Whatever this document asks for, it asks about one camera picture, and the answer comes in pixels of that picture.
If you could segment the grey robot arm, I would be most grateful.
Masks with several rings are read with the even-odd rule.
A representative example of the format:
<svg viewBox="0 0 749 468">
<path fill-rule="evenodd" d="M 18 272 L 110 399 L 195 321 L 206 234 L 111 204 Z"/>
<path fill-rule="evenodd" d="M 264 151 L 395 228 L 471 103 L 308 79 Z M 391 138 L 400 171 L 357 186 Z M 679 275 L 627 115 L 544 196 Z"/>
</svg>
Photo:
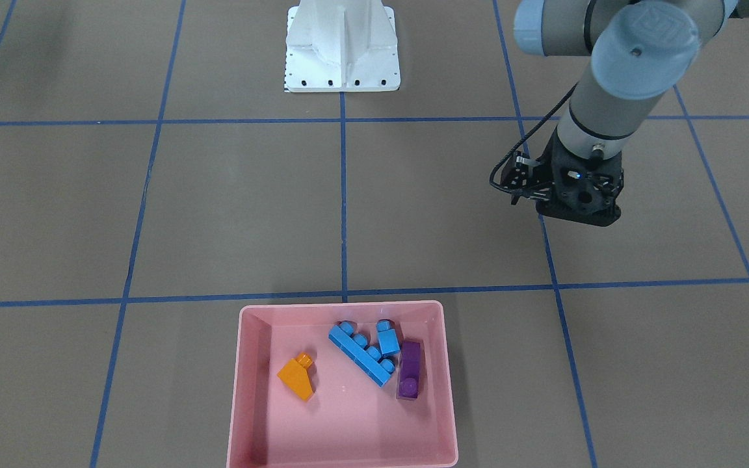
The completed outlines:
<svg viewBox="0 0 749 468">
<path fill-rule="evenodd" d="M 523 1 L 518 47 L 543 57 L 588 57 L 561 99 L 566 108 L 540 157 L 514 146 L 499 187 L 539 214 L 609 226 L 621 216 L 622 149 L 662 96 L 718 35 L 736 1 Z"/>
</svg>

